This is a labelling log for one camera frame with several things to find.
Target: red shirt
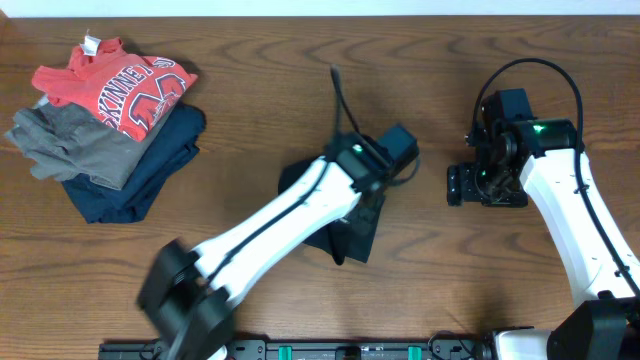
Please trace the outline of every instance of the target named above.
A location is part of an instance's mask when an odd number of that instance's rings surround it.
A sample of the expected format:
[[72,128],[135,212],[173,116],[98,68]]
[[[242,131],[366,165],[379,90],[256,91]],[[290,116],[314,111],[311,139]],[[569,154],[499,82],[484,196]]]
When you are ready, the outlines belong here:
[[142,141],[197,78],[172,60],[127,54],[115,38],[102,41],[96,56],[74,47],[66,69],[40,66],[31,82],[51,104],[83,106],[104,124]]

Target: clothing tag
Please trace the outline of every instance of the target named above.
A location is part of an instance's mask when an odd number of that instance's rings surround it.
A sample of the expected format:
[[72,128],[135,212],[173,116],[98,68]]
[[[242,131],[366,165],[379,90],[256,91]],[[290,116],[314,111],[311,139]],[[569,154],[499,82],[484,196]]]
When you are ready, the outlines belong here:
[[84,36],[84,44],[80,44],[82,51],[85,55],[96,56],[98,54],[98,46],[100,45],[100,39],[89,36]]

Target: white wall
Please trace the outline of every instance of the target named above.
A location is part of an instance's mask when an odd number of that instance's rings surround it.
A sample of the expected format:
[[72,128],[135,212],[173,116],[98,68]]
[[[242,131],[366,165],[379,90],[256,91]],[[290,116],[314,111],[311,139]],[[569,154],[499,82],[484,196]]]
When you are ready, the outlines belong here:
[[0,0],[9,17],[640,14],[640,0]]

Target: wooden table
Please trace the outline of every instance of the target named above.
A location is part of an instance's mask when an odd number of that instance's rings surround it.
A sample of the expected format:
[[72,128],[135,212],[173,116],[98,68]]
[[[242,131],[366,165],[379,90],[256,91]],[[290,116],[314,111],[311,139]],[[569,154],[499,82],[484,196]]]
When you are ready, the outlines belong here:
[[[87,29],[130,52],[199,74],[184,100],[208,116],[201,153],[169,179],[142,223],[87,225],[53,180],[0,148],[0,358],[91,359],[105,339],[156,336],[134,299],[156,251],[196,244],[276,195],[280,170],[317,154],[333,116],[329,64],[372,136],[402,122],[422,168],[388,192],[368,264],[307,246],[278,263],[237,309],[238,330],[276,339],[424,338],[439,329],[555,327],[572,311],[566,275],[534,205],[447,207],[448,165],[484,81],[518,57],[556,61],[579,84],[585,142],[602,196],[640,250],[640,27],[631,17],[188,18],[8,20],[0,47],[0,130],[41,94],[38,65],[64,67]],[[536,115],[574,117],[569,87],[536,65],[494,89],[524,87]]]

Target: green strip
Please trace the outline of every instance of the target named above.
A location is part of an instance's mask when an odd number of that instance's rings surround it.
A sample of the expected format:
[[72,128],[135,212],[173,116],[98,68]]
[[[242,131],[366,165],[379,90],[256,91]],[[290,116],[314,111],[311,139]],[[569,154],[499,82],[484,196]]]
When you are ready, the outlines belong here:
[[419,346],[409,346],[409,360],[422,360],[422,348]]
[[291,346],[280,346],[278,349],[278,360],[291,360],[293,358],[293,349]]

